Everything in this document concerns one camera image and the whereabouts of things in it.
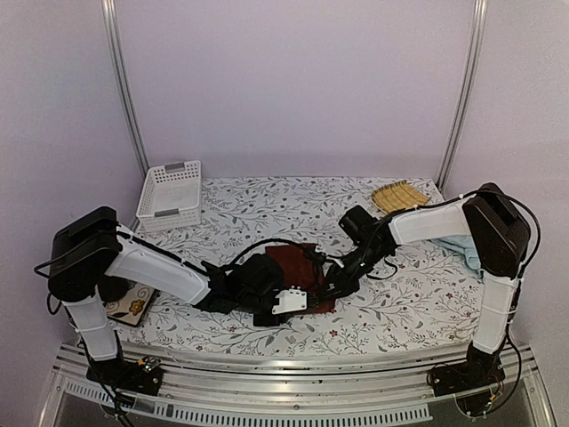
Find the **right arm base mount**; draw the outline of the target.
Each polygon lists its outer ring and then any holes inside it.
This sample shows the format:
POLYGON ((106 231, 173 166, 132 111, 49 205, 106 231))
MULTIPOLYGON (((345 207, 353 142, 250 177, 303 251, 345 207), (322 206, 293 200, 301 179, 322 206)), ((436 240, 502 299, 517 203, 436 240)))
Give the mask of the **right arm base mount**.
POLYGON ((501 383, 505 377, 499 359, 483 356, 452 364, 437 364, 428 371, 426 380, 435 396, 439 397, 501 383))

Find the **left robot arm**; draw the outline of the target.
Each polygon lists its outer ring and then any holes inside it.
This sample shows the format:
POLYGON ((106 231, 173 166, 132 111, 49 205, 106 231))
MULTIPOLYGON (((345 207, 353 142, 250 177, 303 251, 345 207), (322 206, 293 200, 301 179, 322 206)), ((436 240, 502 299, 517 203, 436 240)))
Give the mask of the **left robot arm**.
POLYGON ((50 294, 67 310, 99 373, 114 386, 132 379, 132 367, 118 356, 119 343, 103 307, 104 288, 132 281, 219 313, 240 309, 280 316, 306 305, 305 293, 286 289, 280 266, 265 254, 242 265, 195 265, 138 237, 108 206, 59 230, 50 260, 34 272, 47 279, 50 294))

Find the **dark red towel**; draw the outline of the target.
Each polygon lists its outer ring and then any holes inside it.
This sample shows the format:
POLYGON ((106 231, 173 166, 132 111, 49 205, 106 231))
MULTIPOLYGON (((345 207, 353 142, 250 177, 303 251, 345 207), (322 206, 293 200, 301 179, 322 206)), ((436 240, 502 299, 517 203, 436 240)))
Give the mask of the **dark red towel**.
MULTIPOLYGON (((317 245, 301 244, 300 246, 268 246, 265 248, 265 254, 275 261, 281 268, 284 278, 284 289, 300 288, 301 290, 317 296, 318 290, 324 283, 323 267, 313 264, 304 257, 301 250, 303 246, 316 249, 317 245)), ((335 300, 331 300, 325 303, 318 303, 318 306, 313 310, 304 310, 287 314, 289 316, 297 314, 324 314, 333 312, 334 308, 335 300)))

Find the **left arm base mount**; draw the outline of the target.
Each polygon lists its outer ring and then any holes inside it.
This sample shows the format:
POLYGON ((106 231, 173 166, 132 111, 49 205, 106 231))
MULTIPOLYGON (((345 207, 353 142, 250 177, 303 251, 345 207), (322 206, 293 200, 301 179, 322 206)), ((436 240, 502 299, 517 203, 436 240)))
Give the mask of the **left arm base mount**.
POLYGON ((160 366, 147 361, 126 361, 115 358, 104 361, 91 361, 86 378, 122 391, 157 396, 164 377, 160 366))

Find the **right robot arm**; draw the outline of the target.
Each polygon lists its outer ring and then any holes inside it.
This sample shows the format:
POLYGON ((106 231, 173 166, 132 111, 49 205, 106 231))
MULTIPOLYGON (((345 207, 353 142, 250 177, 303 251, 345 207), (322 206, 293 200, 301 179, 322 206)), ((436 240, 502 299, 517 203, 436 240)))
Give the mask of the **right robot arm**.
POLYGON ((493 375, 494 363, 486 354, 501 347, 516 312, 525 270, 535 256, 528 246, 539 223, 526 205, 488 182, 463 196, 381 218, 357 205, 341 217, 339 225, 355 248, 334 260, 325 273, 324 286, 318 292, 322 301, 356 292, 360 278, 400 246, 423 240, 470 238, 484 286, 471 343, 480 353, 461 366, 459 376, 466 387, 477 388, 493 375))

